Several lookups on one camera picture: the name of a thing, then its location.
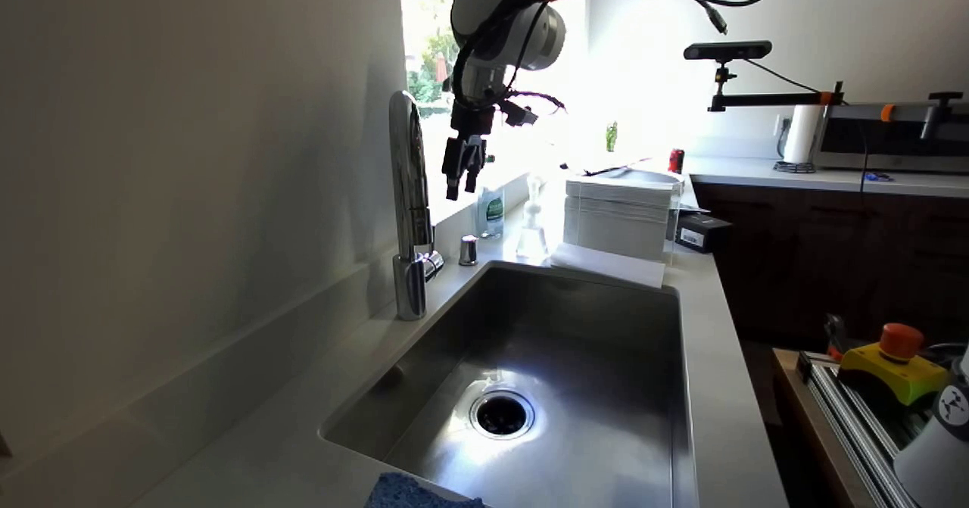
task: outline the sink drain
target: sink drain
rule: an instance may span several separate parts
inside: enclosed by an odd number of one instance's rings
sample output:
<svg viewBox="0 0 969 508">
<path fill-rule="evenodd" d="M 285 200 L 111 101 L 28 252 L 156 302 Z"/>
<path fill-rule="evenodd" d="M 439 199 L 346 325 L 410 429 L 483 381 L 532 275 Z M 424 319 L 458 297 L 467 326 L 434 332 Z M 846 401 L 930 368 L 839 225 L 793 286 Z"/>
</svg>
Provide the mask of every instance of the sink drain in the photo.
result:
<svg viewBox="0 0 969 508">
<path fill-rule="evenodd" d="M 509 440 L 528 432 L 535 422 L 535 410 L 518 393 L 492 391 L 472 404 L 470 418 L 483 435 Z"/>
</svg>

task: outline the wooden table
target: wooden table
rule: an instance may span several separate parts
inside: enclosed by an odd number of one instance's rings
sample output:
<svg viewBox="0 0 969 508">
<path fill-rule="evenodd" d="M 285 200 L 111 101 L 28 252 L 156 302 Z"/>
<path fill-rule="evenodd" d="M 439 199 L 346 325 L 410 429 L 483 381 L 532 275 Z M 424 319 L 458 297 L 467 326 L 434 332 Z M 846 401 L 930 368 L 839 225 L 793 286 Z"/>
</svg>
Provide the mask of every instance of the wooden table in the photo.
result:
<svg viewBox="0 0 969 508">
<path fill-rule="evenodd" d="M 778 405 L 789 409 L 796 422 L 786 422 L 785 426 L 800 431 L 813 450 L 813 455 L 821 464 L 821 471 L 837 499 L 838 506 L 845 508 L 876 508 L 874 499 L 868 493 L 861 476 L 847 453 L 827 417 L 821 412 L 804 381 L 797 373 L 797 352 L 784 349 L 773 350 L 773 369 L 775 393 Z"/>
</svg>

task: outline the paper towel roll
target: paper towel roll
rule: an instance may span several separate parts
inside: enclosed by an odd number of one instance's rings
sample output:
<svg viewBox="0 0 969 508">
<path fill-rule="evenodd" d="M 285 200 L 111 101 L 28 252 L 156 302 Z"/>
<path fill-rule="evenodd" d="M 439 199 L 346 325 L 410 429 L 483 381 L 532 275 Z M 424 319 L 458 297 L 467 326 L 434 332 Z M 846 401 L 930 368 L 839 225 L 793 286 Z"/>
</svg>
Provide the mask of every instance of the paper towel roll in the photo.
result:
<svg viewBox="0 0 969 508">
<path fill-rule="evenodd" d="M 820 117 L 819 104 L 799 104 L 793 108 L 793 120 L 784 146 L 785 162 L 803 164 L 811 160 L 811 143 L 814 142 L 814 131 L 818 128 Z"/>
</svg>

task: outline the faucet spout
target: faucet spout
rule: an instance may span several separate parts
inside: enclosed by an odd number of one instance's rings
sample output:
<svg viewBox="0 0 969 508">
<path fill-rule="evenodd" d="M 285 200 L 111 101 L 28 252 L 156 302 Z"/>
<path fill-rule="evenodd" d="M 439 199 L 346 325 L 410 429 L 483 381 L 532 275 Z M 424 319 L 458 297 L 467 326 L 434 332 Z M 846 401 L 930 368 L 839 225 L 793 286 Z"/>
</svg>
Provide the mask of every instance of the faucet spout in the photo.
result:
<svg viewBox="0 0 969 508">
<path fill-rule="evenodd" d="M 433 250 L 421 116 L 414 98 L 407 92 L 395 92 L 391 96 L 390 115 L 391 171 L 397 212 L 398 254 L 394 256 L 397 315 L 405 321 L 416 321 L 426 312 L 425 284 L 444 266 L 444 259 Z M 416 248 L 426 245 L 432 251 L 422 253 Z"/>
</svg>

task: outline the stainless steel sink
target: stainless steel sink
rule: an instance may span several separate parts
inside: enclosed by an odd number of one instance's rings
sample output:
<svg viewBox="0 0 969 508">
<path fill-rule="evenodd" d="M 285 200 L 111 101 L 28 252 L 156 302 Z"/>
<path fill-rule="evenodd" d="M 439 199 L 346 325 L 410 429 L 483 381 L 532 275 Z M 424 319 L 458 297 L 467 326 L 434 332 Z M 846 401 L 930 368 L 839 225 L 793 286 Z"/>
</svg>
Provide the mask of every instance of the stainless steel sink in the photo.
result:
<svg viewBox="0 0 969 508">
<path fill-rule="evenodd" d="M 321 429 L 495 508 L 696 505 L 678 296 L 493 263 Z"/>
</svg>

